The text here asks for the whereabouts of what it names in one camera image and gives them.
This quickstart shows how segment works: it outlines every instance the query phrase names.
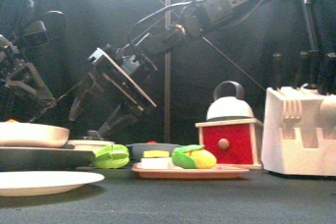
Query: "black curtain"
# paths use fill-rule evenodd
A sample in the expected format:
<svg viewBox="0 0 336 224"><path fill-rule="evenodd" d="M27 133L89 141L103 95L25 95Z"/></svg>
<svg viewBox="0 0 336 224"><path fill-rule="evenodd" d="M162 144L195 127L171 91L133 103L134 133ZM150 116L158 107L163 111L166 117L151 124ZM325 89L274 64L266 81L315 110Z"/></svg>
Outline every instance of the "black curtain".
<svg viewBox="0 0 336 224"><path fill-rule="evenodd" d="M38 18L51 10L65 14L65 31L58 27L59 21L46 18L47 29L57 33L55 40L29 51L30 61L35 63L58 98L87 75L91 69L87 58L97 48L103 48L106 44L125 47L133 25L163 8L165 0L34 1L33 9L29 0L0 0L0 34L11 38L31 15ZM173 0L173 3L182 1L190 0ZM334 50L336 39L335 1L317 0L315 8L323 50L329 53ZM162 21L154 29L162 31L163 28ZM285 85L290 85L299 52L310 50L301 0L275 0L265 4L239 26L210 33L207 39L213 45L201 38L173 50L171 142L181 144L199 141L195 124L207 119L213 92L223 81L237 81L245 86L246 100L257 118L263 121L266 88L274 84L273 56L277 52L285 55ZM218 53L217 48L230 60ZM165 57L157 57L153 61L159 71L151 81L145 81L142 85L158 108L141 118L139 123L111 136L121 143L165 140ZM35 102L13 97L5 84L0 95L3 121L15 118L27 122L39 113ZM93 100L77 121L70 122L67 117L74 95L70 92L37 123L69 127L71 137L78 138L86 136L89 130L101 128L118 104L107 91L106 95Z"/></svg>

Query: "white knife block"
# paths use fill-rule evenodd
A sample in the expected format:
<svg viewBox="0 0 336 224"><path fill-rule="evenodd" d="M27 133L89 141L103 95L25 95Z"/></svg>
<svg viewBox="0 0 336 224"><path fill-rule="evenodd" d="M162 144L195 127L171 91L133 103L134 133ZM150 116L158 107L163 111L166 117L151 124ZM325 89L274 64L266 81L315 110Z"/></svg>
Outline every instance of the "white knife block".
<svg viewBox="0 0 336 224"><path fill-rule="evenodd" d="M262 161L265 169L286 175L336 176L336 139L325 137L318 92L298 91L302 119L294 126L295 136L285 139L285 100L293 99L269 88L263 134Z"/></svg>

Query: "red container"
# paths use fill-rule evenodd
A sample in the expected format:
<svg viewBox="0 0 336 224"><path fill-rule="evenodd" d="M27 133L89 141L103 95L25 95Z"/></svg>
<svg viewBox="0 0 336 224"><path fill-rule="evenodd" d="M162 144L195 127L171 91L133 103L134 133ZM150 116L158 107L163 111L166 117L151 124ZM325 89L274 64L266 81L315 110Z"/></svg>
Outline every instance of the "red container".
<svg viewBox="0 0 336 224"><path fill-rule="evenodd" d="M262 169L263 124L255 118L198 123L201 144L218 164Z"/></svg>

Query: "metal pole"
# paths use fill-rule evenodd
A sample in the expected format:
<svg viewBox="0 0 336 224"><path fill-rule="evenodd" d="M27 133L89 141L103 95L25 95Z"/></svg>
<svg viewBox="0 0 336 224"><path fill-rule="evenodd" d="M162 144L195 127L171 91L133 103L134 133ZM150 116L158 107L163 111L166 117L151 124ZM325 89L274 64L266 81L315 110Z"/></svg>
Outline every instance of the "metal pole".
<svg viewBox="0 0 336 224"><path fill-rule="evenodd" d="M166 27L171 26L171 11L166 14ZM165 57L165 142L171 141L171 52Z"/></svg>

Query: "white kettle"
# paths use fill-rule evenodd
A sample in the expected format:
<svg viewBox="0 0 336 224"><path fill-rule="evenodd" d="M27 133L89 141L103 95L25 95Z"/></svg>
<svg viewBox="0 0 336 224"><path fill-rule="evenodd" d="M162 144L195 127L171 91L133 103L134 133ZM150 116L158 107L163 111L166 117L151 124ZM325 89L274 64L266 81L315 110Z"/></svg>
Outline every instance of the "white kettle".
<svg viewBox="0 0 336 224"><path fill-rule="evenodd" d="M221 97L221 91L227 85L234 85L237 96ZM214 103L210 106L207 121L225 121L235 119L254 118L254 112L245 101L245 88L234 82L226 81L221 83L214 91Z"/></svg>

